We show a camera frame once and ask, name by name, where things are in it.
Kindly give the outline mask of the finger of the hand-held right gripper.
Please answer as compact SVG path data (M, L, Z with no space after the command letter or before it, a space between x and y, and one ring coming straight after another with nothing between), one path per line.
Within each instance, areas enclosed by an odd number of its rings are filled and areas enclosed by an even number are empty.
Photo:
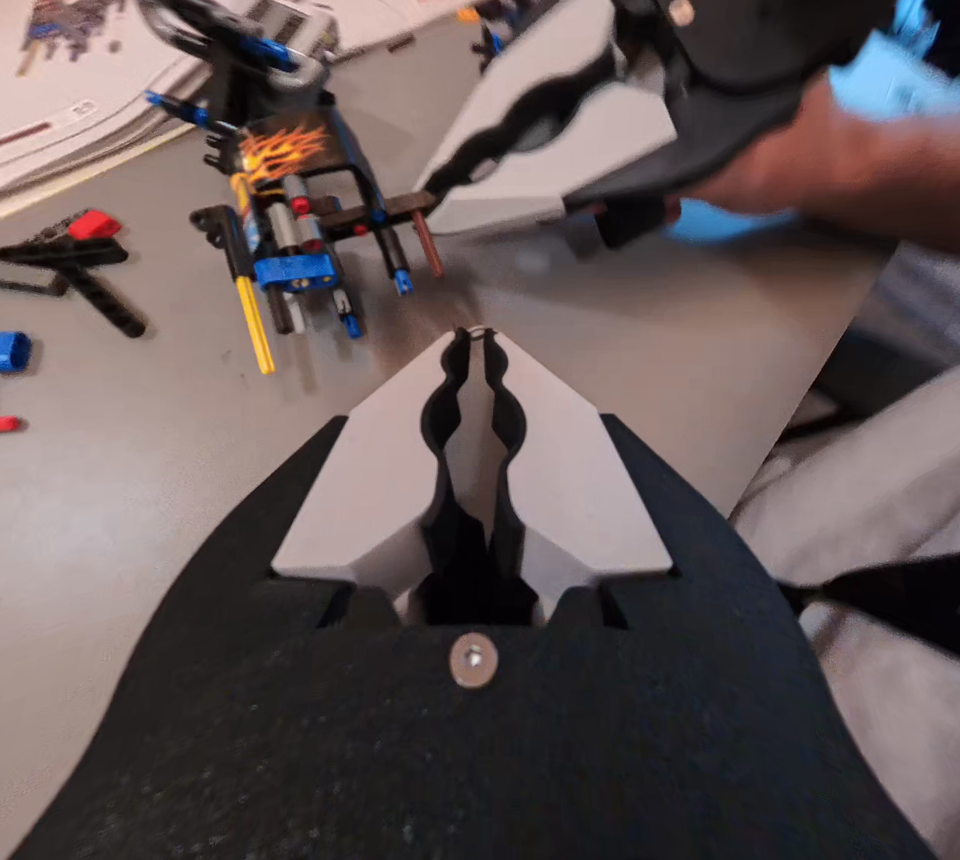
M560 0L490 62L415 183L447 195L510 153L556 138L582 101L616 78L612 0ZM622 195L625 167L573 195Z
M431 214L431 232L454 235L555 221L566 214L566 197L676 136L660 94L611 83L589 94L556 138L508 153L485 178L452 189Z

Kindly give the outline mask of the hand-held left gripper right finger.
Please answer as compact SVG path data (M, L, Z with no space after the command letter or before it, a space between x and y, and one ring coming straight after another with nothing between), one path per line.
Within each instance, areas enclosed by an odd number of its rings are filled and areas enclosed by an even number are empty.
M600 411L504 333L483 337L498 468L488 549L546 624L573 589L662 577L673 558Z

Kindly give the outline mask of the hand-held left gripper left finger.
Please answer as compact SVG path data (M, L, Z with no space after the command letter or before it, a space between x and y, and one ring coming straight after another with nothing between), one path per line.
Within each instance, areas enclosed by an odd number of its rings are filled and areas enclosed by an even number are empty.
M467 329L443 334L349 412L275 574L376 589L389 602L417 595L429 623L489 619L483 527L458 503L446 454L472 343Z

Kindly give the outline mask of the brown lego axle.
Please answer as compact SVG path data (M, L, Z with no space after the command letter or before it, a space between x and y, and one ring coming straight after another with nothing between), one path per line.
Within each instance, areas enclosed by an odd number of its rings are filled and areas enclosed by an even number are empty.
M445 276L443 261L438 253L436 243L434 242L424 213L420 209L412 210L410 212L410 221L432 276L438 279L443 278Z

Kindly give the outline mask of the black straight lego beam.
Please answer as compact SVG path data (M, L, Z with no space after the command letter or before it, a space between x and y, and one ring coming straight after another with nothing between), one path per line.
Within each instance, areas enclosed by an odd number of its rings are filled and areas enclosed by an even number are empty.
M309 204L321 223L327 228L356 224L369 225L374 222L374 207L360 203L353 207L343 207L340 199L333 195L311 197ZM410 214L420 211L430 212L437 205L437 198L427 192L413 192L388 197L379 209L391 223L402 223Z

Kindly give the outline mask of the lego chassis with flame panel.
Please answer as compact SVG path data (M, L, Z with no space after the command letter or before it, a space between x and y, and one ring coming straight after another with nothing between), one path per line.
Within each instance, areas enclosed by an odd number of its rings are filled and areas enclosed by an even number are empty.
M372 235L397 293L413 292L410 263L396 231L411 225L410 216L390 222L379 209L387 197L334 106L275 114L234 136L209 132L206 140L217 155L204 160L226 176L233 205L198 209L190 223L225 256L261 374L276 371L261 296L279 335L303 330L297 297L321 291L330 294L347 335L363 337L339 243ZM373 207L373 222L324 226L309 203L322 196L338 198L345 208Z

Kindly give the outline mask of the person's right forearm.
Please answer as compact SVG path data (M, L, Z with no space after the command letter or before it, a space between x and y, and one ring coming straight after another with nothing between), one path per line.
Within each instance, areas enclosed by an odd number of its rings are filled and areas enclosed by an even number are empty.
M958 114L873 122L844 109L829 76L788 124L673 196L734 214L796 211L837 230L959 254Z

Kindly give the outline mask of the blue and black lego connector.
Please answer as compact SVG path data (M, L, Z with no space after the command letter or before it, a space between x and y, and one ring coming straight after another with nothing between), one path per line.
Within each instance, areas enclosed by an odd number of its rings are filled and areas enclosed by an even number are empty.
M471 51L479 58L479 69L484 72L499 56L531 11L534 0L482 0L474 8L482 17L480 40L471 44Z

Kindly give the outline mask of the lego assembly with grey pipes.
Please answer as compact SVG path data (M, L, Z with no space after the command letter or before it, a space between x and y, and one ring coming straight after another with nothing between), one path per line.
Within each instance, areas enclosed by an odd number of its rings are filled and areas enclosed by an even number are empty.
M267 37L262 27L215 0L135 0L141 17L167 46L209 69L203 100L146 91L167 115L223 137L284 105L317 97L329 65Z

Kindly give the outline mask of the red lego connector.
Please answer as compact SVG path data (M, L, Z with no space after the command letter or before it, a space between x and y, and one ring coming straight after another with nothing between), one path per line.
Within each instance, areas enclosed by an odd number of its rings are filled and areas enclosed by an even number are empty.
M76 241L111 239L123 230L123 224L107 212L90 208L71 217L66 230Z

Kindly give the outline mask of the lego instruction booklet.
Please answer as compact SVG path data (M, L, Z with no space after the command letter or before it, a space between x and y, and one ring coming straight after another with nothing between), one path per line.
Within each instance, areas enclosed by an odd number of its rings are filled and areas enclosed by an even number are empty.
M482 0L215 0L307 56L341 60ZM2 198L95 175L172 128L144 91L194 95L209 68L162 42L135 0L1 0Z

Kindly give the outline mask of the black beams with red piece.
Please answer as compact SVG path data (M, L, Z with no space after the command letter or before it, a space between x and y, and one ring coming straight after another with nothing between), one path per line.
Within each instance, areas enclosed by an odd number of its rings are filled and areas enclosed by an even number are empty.
M95 269L128 260L126 249L117 241L118 234L110 239L76 241L67 234L70 218L43 228L28 240L1 248L2 263L50 272L50 284L41 287L2 280L2 289L57 297L73 290L124 336L142 337L148 328L146 320L93 273Z

